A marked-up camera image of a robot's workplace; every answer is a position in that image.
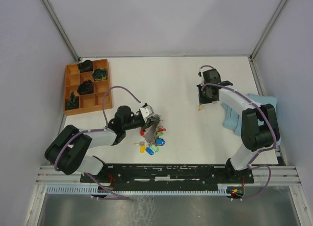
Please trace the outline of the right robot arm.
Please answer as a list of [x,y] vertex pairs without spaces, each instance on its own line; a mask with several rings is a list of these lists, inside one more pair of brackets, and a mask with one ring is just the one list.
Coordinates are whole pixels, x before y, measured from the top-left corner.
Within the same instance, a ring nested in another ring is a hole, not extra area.
[[197,85],[200,105],[221,101],[241,116],[242,144],[228,159],[231,166],[224,171],[226,180],[236,182],[242,170],[249,169],[261,153],[276,148],[280,132],[275,108],[243,95],[230,81],[222,81],[217,69],[210,65],[201,66],[198,76],[202,78]]

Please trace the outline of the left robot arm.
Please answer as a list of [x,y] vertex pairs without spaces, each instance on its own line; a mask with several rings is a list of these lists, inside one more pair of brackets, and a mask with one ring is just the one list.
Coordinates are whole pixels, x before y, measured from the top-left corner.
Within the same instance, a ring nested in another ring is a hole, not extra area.
[[160,116],[147,104],[136,113],[128,106],[120,106],[104,128],[80,130],[67,125],[45,151],[45,159],[56,171],[66,175],[76,171],[89,173],[96,181],[103,182],[108,177],[105,163],[97,157],[87,156],[88,149],[115,146],[126,137],[126,131],[137,128],[146,131],[159,122]]

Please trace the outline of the yellow tagged key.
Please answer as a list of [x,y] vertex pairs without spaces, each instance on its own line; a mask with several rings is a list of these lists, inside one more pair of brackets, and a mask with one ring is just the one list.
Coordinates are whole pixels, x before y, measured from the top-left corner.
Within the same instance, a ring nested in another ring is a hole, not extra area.
[[204,104],[200,104],[200,105],[199,105],[199,109],[198,109],[198,111],[199,111],[199,112],[200,112],[200,111],[203,111],[203,110],[204,110],[204,108],[205,108]]

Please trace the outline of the bunch of coloured key tags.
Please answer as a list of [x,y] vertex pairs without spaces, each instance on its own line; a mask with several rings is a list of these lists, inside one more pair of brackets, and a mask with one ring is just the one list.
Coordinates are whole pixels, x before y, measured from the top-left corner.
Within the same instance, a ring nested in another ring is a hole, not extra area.
[[156,132],[155,140],[152,143],[147,143],[145,139],[141,136],[143,140],[135,143],[135,145],[139,146],[140,153],[147,153],[151,156],[155,153],[158,153],[159,148],[166,144],[165,139],[162,137],[165,131],[166,129],[162,125],[159,125],[159,128]]

